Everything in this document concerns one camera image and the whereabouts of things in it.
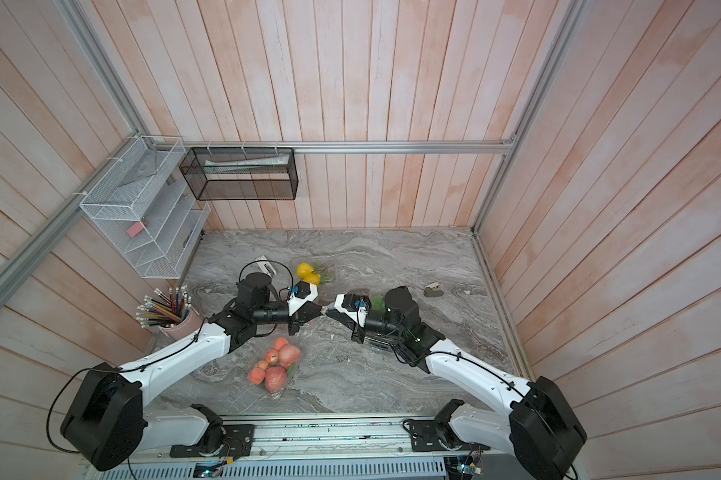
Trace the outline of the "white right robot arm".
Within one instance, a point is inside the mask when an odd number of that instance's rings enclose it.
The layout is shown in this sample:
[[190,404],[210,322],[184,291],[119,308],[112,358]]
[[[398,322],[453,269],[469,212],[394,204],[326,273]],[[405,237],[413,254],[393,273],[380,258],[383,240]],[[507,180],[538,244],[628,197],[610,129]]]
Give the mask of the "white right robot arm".
[[513,455],[535,479],[576,479],[574,465],[587,434],[559,387],[550,379],[509,374],[467,353],[422,321],[409,290],[394,288],[384,308],[368,298],[342,294],[322,313],[344,324],[355,342],[374,339],[396,359],[460,387],[484,404],[442,409],[442,444],[479,444]]

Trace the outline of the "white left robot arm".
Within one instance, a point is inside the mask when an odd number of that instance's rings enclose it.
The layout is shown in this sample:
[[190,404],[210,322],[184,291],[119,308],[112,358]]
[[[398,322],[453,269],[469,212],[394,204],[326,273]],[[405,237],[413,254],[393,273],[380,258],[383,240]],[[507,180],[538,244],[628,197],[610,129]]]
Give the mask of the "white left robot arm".
[[82,384],[60,435],[98,471],[160,447],[184,446],[201,456],[222,451],[224,422],[210,408],[194,404],[154,415],[144,409],[174,383],[256,337],[258,327],[284,324],[296,333],[322,313],[316,299],[314,284],[300,281],[280,299],[270,276],[248,274],[238,281],[236,297],[186,337],[122,366],[100,363],[80,371]]

